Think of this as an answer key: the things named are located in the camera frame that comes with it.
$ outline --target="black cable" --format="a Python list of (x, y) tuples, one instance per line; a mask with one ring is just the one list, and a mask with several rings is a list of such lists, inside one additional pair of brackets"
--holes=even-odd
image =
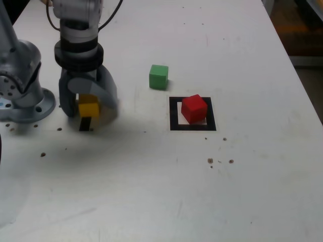
[(49, 0), (46, 1), (46, 14), (47, 14), (47, 18), (48, 18), (48, 21), (50, 23), (50, 25), (57, 31), (60, 31), (59, 28), (56, 28), (55, 25), (52, 23), (51, 19), (50, 19), (50, 16), (49, 16)]
[(123, 0), (120, 0), (116, 9), (114, 10), (114, 12), (112, 13), (112, 15), (110, 16), (110, 18), (102, 25), (99, 27), (99, 31), (101, 29), (103, 29), (106, 25), (108, 25), (109, 22), (111, 22), (111, 20), (114, 18), (114, 16), (116, 15), (117, 11), (119, 10), (119, 8), (121, 7)]

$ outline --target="black square marker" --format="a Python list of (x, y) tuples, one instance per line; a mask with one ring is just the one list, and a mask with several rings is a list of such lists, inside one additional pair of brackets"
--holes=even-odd
[(170, 123), (171, 130), (180, 131), (216, 131), (212, 102), (210, 97), (202, 97), (207, 104), (206, 125), (179, 125), (177, 103), (186, 97), (170, 97)]

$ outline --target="yellow cube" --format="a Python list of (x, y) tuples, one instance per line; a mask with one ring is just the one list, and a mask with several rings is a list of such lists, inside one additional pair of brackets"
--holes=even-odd
[(99, 117), (99, 100), (91, 94), (79, 95), (79, 112), (81, 117)]

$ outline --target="robotic arm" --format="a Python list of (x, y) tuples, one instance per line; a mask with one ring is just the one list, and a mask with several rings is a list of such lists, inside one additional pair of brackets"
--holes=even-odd
[(53, 7), (61, 26), (55, 59), (62, 67), (59, 88), (63, 111), (69, 117), (76, 115), (76, 94), (95, 95), (103, 105), (116, 108), (117, 88), (102, 65), (104, 51), (98, 43), (102, 0), (54, 0)]
[[(55, 45), (55, 59), (62, 67), (60, 102), (69, 117), (77, 114), (76, 94), (92, 94), (103, 105), (117, 107), (117, 88), (102, 65), (104, 51), (98, 33), (121, 3), (99, 28), (102, 0), (53, 0), (61, 27), (61, 40)], [(0, 36), (0, 97), (5, 103), (0, 106), (0, 120), (31, 123), (45, 118), (55, 107), (55, 97), (39, 84), (40, 52), (32, 43), (17, 39), (2, 0)]]
[(55, 108), (55, 97), (39, 84), (40, 52), (17, 39), (2, 0), (0, 36), (0, 120), (31, 123), (45, 118)]

